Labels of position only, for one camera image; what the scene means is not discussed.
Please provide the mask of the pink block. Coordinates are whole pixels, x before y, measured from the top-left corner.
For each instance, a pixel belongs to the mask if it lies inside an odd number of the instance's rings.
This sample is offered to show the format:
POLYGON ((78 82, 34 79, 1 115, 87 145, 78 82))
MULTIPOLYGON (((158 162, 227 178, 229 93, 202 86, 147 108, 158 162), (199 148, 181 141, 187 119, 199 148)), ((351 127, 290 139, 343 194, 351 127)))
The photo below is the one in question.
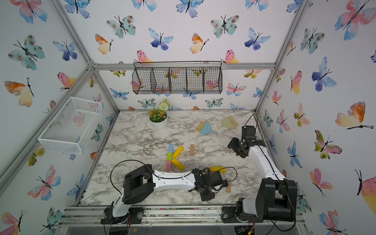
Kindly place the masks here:
POLYGON ((166 170, 171 171, 171 161, 166 161, 166 170))

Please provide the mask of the green block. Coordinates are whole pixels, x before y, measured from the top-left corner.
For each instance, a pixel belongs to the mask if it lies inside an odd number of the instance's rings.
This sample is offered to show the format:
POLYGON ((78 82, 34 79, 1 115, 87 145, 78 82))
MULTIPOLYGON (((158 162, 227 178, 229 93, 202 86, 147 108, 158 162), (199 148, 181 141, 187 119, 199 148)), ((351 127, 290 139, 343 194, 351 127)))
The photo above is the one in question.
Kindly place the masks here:
POLYGON ((173 155, 172 152, 168 152, 168 153, 167 153, 167 158, 166 158, 166 160, 167 160, 168 162, 172 161, 172 158, 173 158, 172 155, 173 155))

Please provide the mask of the blue block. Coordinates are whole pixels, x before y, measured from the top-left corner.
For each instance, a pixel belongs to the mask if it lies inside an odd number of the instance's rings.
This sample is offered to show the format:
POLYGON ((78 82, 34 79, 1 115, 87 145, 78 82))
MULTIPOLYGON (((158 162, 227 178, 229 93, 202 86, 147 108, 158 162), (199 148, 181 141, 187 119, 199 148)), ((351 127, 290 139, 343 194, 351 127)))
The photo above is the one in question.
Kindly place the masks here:
POLYGON ((173 151, 174 151, 174 145, 170 144, 168 147, 168 153, 173 153, 173 151))

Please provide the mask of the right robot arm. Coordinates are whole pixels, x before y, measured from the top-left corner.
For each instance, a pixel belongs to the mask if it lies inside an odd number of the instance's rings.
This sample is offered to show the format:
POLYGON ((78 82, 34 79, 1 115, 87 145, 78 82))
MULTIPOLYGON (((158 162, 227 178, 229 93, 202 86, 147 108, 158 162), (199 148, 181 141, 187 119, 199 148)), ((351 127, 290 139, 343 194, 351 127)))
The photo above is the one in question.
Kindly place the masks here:
POLYGON ((240 198, 234 207, 223 207, 224 223, 257 221, 296 221, 298 186, 277 169, 262 140, 232 138, 228 148, 237 156, 250 157, 261 183, 255 198, 240 198))

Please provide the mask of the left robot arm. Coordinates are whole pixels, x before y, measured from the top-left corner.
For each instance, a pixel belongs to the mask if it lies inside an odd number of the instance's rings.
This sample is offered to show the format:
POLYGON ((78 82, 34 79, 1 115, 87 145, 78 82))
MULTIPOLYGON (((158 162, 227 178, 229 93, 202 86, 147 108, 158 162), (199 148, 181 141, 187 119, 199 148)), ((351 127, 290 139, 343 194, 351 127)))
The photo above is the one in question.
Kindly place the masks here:
POLYGON ((143 202, 153 192, 163 190, 196 191, 203 202, 215 198, 215 193, 229 186, 229 181, 221 176, 220 171, 193 169, 189 172, 173 173, 154 170, 145 164, 124 177, 119 198, 107 207, 100 223, 102 225, 141 224, 144 209, 131 207, 143 202))

